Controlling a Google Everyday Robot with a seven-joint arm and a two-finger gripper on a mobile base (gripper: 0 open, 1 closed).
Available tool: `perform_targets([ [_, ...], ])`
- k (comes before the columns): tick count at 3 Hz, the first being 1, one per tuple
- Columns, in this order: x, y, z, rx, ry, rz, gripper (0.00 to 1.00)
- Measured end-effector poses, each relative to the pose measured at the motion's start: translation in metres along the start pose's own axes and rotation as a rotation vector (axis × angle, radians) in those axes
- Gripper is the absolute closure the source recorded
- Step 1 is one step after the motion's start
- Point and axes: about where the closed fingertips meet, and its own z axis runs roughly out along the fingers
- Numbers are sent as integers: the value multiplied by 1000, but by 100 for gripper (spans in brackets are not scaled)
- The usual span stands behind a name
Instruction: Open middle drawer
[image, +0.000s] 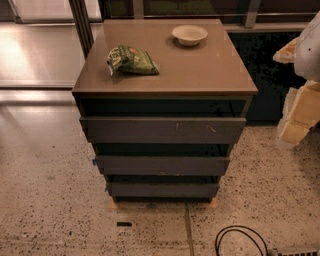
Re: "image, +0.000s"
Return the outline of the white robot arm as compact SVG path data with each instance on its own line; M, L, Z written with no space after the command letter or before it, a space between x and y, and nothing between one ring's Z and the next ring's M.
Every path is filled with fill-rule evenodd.
M299 89L289 89L277 128L279 144L294 147L320 122L320 11L273 60L292 63L295 74L306 80Z

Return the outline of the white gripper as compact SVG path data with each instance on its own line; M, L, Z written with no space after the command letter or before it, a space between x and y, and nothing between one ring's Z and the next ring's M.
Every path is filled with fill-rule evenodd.
M277 128L278 141L296 146L320 122L320 83L307 80L299 89L290 88Z

